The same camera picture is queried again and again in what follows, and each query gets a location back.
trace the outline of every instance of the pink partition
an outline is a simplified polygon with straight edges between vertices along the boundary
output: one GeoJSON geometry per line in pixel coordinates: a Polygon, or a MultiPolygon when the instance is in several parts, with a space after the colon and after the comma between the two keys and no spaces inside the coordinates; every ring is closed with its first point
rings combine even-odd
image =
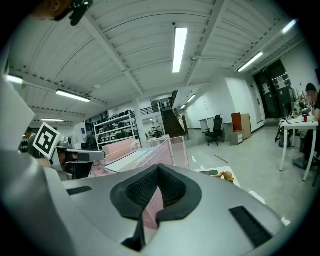
{"type": "Polygon", "coordinates": [[[102,150],[105,152],[106,155],[104,161],[110,162],[113,160],[117,160],[125,156],[126,154],[129,154],[131,152],[130,146],[134,141],[136,141],[135,138],[129,138],[126,140],[103,146],[102,150]]]}

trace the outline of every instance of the office chair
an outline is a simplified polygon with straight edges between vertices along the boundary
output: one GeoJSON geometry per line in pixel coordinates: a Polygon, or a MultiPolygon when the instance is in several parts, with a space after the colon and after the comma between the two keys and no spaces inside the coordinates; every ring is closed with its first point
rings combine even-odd
{"type": "Polygon", "coordinates": [[[218,141],[224,142],[223,139],[218,139],[219,137],[222,136],[222,130],[221,130],[222,120],[223,119],[220,114],[216,115],[214,118],[213,132],[210,132],[210,128],[209,128],[209,129],[207,129],[208,132],[206,134],[204,134],[205,136],[212,138],[212,140],[208,141],[208,146],[212,142],[215,142],[217,146],[219,146],[218,141]]]}

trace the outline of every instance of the door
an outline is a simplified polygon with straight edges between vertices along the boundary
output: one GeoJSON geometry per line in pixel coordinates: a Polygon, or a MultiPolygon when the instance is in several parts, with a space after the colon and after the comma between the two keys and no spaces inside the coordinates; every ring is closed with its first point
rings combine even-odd
{"type": "Polygon", "coordinates": [[[256,122],[260,123],[263,120],[263,109],[259,100],[259,92],[256,88],[257,85],[252,82],[247,82],[247,84],[249,85],[251,98],[253,100],[256,122]]]}

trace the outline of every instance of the brown cabinet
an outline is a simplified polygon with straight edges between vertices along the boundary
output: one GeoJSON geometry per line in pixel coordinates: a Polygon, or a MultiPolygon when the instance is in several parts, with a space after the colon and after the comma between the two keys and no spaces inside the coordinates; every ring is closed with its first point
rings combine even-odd
{"type": "Polygon", "coordinates": [[[231,114],[233,130],[242,131],[243,139],[251,137],[251,120],[250,114],[233,113],[231,114]]]}

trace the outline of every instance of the person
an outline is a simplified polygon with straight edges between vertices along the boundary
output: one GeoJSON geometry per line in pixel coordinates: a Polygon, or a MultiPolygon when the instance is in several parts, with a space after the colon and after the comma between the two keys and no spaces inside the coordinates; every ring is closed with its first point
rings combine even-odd
{"type": "Polygon", "coordinates": [[[31,15],[41,20],[57,19],[64,16],[70,6],[72,0],[42,0],[39,5],[32,11],[31,15]]]}
{"type": "Polygon", "coordinates": [[[37,150],[33,145],[35,142],[35,139],[36,139],[36,134],[32,132],[32,129],[30,127],[28,127],[26,129],[26,132],[24,135],[29,140],[28,141],[28,154],[30,156],[34,157],[35,159],[44,158],[43,155],[39,152],[39,150],[37,150]]]}
{"type": "MultiPolygon", "coordinates": [[[[306,92],[306,99],[308,100],[308,102],[311,104],[311,107],[312,107],[311,113],[314,116],[314,120],[319,122],[320,121],[320,93],[317,91],[316,87],[312,83],[308,83],[306,85],[305,92],[306,92]]],[[[313,137],[314,137],[313,130],[308,130],[304,138],[303,157],[302,159],[293,160],[293,163],[296,166],[303,168],[304,170],[307,169],[309,158],[313,157],[313,156],[310,156],[313,137]]],[[[319,127],[317,127],[314,151],[319,152],[319,150],[320,150],[320,129],[319,127]]]]}

